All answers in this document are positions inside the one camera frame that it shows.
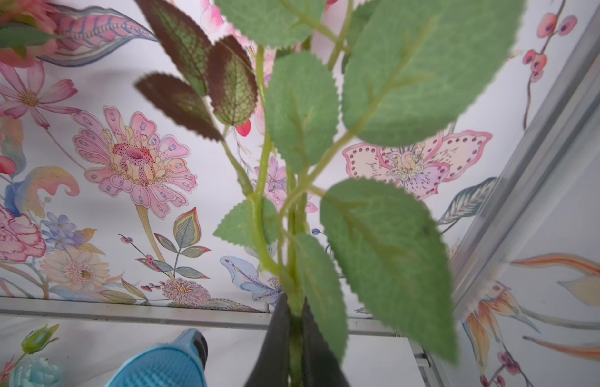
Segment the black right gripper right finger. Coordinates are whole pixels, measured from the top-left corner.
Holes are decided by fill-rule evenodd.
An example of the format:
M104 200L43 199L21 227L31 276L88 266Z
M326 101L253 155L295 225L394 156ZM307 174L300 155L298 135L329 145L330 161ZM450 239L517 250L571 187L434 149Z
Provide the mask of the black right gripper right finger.
M324 340L308 302L302 311L304 387L349 387L335 354Z

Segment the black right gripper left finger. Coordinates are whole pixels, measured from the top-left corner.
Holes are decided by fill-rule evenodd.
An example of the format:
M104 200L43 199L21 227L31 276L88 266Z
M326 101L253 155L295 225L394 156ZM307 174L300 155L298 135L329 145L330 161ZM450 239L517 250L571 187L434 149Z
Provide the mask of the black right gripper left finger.
M256 364L246 387L287 387L290 377L291 315L285 294L279 297Z

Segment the coral carnation spray stem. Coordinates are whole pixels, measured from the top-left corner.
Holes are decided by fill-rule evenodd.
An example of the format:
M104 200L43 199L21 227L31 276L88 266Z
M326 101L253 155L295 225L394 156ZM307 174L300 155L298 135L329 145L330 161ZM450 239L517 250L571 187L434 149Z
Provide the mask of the coral carnation spray stem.
M233 35L211 42L171 3L138 6L180 71L135 84L157 109L216 142L264 110L259 177L237 169L245 199L215 234L253 248L283 285L288 386L304 386L305 302L341 368L343 284L385 327L455 361L448 250L420 159L493 80L524 2L349 3L339 32L322 22L324 1L217 2L254 57Z

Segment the pale pink peony stem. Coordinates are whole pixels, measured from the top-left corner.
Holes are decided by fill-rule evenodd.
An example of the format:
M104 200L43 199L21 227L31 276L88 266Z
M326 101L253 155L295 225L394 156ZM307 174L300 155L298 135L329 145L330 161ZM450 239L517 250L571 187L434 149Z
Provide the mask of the pale pink peony stem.
M27 68L39 57L55 53L59 40L55 13L47 1L0 0L0 62Z

